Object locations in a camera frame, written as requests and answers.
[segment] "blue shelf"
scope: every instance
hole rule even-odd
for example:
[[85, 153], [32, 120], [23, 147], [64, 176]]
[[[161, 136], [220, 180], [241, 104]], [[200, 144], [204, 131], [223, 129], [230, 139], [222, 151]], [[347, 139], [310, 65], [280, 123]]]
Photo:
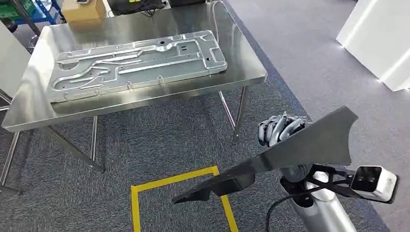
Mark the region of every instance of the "blue shelf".
[[[46, 5], [44, 5], [41, 0], [33, 0], [36, 9], [33, 11], [31, 14], [30, 18], [34, 23], [42, 23], [42, 22], [49, 22], [51, 25], [57, 24], [57, 18], [59, 15], [62, 16], [61, 9], [59, 5], [57, 4], [56, 0], [51, 0], [50, 2], [46, 2]], [[52, 16], [50, 12], [52, 10], [55, 10], [56, 12]], [[26, 22], [23, 19], [17, 19], [15, 20], [15, 23], [18, 25], [21, 24], [26, 24]]]

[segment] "metal pole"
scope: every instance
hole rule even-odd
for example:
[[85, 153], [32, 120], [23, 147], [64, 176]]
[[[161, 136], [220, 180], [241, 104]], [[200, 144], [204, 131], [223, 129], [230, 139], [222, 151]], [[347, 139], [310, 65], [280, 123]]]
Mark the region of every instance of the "metal pole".
[[1, 88], [0, 88], [0, 98], [5, 100], [8, 104], [12, 103], [12, 98], [9, 95], [7, 95], [7, 93], [4, 92]]
[[2, 107], [0, 107], [0, 111], [4, 111], [4, 110], [8, 110], [9, 109], [9, 106], [7, 105], [7, 106], [2, 106]]
[[95, 150], [97, 147], [97, 125], [98, 125], [98, 116], [94, 116], [94, 121], [92, 122], [91, 154], [90, 154], [90, 158], [92, 161], [95, 161]]
[[228, 104], [225, 101], [225, 98], [221, 91], [218, 92], [220, 101], [222, 102], [223, 108], [225, 109], [226, 115], [228, 116], [229, 122], [231, 123], [232, 129], [235, 130], [235, 122], [234, 118], [232, 117], [231, 111], [229, 111]]
[[0, 184], [4, 186], [6, 183], [7, 174], [10, 170], [10, 165], [12, 163], [12, 159], [14, 156], [15, 146], [17, 145], [18, 137], [20, 132], [14, 133], [12, 144], [10, 145], [9, 153], [7, 154], [6, 162], [4, 163], [3, 171], [1, 172], [0, 176]]
[[29, 14], [26, 12], [24, 7], [21, 5], [19, 0], [10, 0], [10, 3], [13, 5], [15, 10], [21, 15], [24, 21], [28, 24], [28, 26], [34, 31], [37, 36], [40, 36], [40, 30], [36, 26], [35, 23], [31, 20]]
[[68, 141], [66, 138], [64, 138], [60, 133], [58, 133], [56, 130], [54, 130], [50, 126], [43, 127], [40, 129], [44, 131], [45, 133], [47, 133], [48, 135], [50, 135], [51, 137], [55, 138], [63, 147], [71, 151], [74, 156], [84, 161], [91, 168], [95, 169], [96, 171], [100, 173], [104, 171], [104, 168], [102, 168], [96, 162], [93, 162], [86, 154], [84, 154], [84, 152], [82, 152], [80, 149], [74, 146], [70, 141]]
[[238, 116], [236, 117], [236, 127], [235, 127], [235, 131], [234, 131], [234, 139], [232, 140], [232, 143], [234, 143], [234, 144], [236, 144], [238, 142], [239, 130], [240, 130], [241, 124], [242, 124], [242, 116], [243, 116], [243, 112], [244, 112], [245, 107], [246, 107], [246, 98], [248, 96], [248, 93], [249, 93], [248, 86], [243, 87], [242, 88], [242, 94], [241, 94], [241, 102], [239, 104]]

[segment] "yellow tape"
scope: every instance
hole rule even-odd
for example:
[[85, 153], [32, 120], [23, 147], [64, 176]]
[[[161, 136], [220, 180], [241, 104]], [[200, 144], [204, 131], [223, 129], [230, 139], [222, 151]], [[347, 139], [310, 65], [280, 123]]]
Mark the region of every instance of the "yellow tape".
[[[206, 174], [218, 175], [219, 174], [218, 167], [212, 166], [209, 168], [204, 168], [204, 169], [200, 169], [197, 171], [172, 176], [169, 178], [149, 182], [149, 183], [138, 185], [138, 186], [131, 186], [131, 207], [132, 207], [132, 221], [134, 224], [134, 232], [141, 231], [138, 192], [149, 190], [152, 188], [158, 188], [164, 185], [169, 185], [175, 182], [199, 177], [199, 176], [206, 175]], [[239, 230], [235, 222], [235, 218], [232, 212], [231, 205], [229, 204], [228, 196], [226, 195], [221, 196], [220, 200], [222, 201], [222, 206], [225, 211], [226, 219], [228, 220], [228, 224], [229, 224], [229, 228], [231, 232], [238, 232]]]

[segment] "cardboard box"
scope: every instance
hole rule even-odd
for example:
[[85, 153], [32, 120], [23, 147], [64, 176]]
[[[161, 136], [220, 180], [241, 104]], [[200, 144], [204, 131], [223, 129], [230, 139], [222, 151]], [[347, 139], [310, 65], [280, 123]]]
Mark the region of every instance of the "cardboard box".
[[88, 4], [78, 4], [76, 0], [64, 0], [61, 11], [68, 23], [105, 18], [107, 15], [103, 0], [90, 0]]

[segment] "white camera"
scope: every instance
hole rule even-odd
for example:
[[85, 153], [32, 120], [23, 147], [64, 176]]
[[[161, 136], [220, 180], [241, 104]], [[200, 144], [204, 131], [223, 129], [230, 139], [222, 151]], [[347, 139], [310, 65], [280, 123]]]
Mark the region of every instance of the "white camera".
[[351, 189], [362, 197], [384, 203], [393, 202], [398, 176], [381, 166], [360, 166]]

